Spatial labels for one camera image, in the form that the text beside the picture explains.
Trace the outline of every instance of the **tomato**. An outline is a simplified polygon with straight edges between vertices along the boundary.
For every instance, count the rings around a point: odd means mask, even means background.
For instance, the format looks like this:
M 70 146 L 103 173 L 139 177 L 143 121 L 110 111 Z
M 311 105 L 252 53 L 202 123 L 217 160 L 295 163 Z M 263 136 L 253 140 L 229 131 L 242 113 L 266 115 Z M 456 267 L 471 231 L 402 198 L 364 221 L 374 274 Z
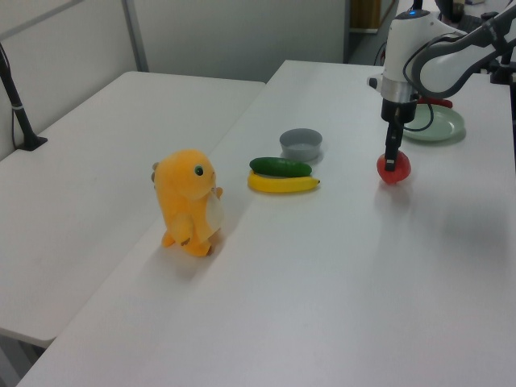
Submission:
M 381 155 L 377 161 L 377 170 L 381 180 L 387 184 L 396 184 L 406 179 L 410 175 L 410 161 L 405 153 L 398 151 L 396 169 L 393 171 L 385 170 L 385 154 Z

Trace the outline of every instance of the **banana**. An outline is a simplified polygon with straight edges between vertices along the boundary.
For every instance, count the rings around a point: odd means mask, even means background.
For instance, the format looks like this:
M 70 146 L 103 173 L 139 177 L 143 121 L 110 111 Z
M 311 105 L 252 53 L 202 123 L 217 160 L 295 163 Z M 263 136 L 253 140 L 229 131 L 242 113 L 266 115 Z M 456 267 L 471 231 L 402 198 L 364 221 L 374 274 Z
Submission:
M 248 185 L 252 189 L 271 194 L 286 194 L 291 192 L 307 191 L 317 187 L 321 181 L 311 176 L 307 177 L 286 177 L 282 179 L 272 179 L 262 177 L 253 171 L 249 173 Z

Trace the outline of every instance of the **green cucumber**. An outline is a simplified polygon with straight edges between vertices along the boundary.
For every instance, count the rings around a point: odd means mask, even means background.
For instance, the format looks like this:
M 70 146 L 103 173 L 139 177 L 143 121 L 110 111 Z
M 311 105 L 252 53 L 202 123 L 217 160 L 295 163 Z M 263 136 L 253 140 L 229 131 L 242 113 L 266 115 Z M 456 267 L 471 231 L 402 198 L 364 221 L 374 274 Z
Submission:
M 312 167 L 299 161 L 281 157 L 258 157 L 249 163 L 255 173 L 278 177 L 305 177 L 312 173 Z

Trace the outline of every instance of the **yellow plush toy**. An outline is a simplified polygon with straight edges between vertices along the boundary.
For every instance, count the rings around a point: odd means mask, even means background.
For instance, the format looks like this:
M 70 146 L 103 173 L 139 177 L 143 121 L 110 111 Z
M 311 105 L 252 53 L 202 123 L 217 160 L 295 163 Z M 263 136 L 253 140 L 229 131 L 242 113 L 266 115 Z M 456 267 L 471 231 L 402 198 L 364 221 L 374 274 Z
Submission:
M 215 185 L 215 171 L 208 157 L 195 149 L 173 153 L 153 166 L 156 188 L 167 231 L 164 247 L 178 242 L 193 256 L 213 252 L 208 240 L 221 226 L 223 189 Z

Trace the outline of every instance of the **plate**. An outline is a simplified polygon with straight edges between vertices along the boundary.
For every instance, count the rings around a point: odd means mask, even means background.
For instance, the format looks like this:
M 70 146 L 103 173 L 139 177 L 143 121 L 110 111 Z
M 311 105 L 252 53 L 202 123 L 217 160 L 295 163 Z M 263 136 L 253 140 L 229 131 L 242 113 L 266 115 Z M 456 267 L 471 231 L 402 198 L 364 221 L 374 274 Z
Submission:
M 404 130 L 403 135 L 421 141 L 444 141 L 465 133 L 464 119 L 459 113 L 439 105 L 432 105 L 432 108 L 434 109 L 434 122 L 428 129 L 424 131 Z M 414 120 L 411 123 L 406 123 L 405 126 L 410 129 L 417 129 L 426 126 L 429 121 L 430 110 L 428 105 L 418 105 Z

